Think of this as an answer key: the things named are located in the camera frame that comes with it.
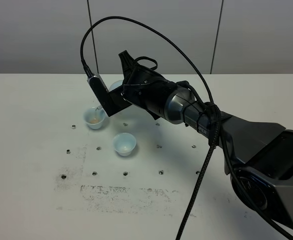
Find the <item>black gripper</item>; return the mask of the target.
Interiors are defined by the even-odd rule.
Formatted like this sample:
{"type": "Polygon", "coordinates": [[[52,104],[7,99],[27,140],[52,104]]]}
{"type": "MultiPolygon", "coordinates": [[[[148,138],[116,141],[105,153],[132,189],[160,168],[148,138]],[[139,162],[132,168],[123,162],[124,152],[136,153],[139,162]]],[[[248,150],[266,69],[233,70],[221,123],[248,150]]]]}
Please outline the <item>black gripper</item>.
{"type": "Polygon", "coordinates": [[[126,78],[123,82],[123,98],[149,112],[154,119],[164,118],[166,102],[178,85],[154,70],[136,64],[127,50],[118,56],[126,78]]]}

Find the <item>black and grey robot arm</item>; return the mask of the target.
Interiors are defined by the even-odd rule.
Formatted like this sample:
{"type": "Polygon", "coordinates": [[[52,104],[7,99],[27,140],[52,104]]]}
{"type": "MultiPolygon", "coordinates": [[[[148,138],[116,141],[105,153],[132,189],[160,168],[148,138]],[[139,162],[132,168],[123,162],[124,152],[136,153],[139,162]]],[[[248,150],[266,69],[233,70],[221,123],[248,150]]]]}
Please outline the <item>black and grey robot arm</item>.
{"type": "MultiPolygon", "coordinates": [[[[172,82],[139,64],[127,51],[119,54],[124,75],[122,96],[129,103],[172,124],[184,123],[213,140],[217,118],[186,81],[172,82]]],[[[230,163],[231,181],[240,181],[267,217],[293,229],[293,130],[270,122],[251,122],[226,112],[221,126],[230,163]]]]}

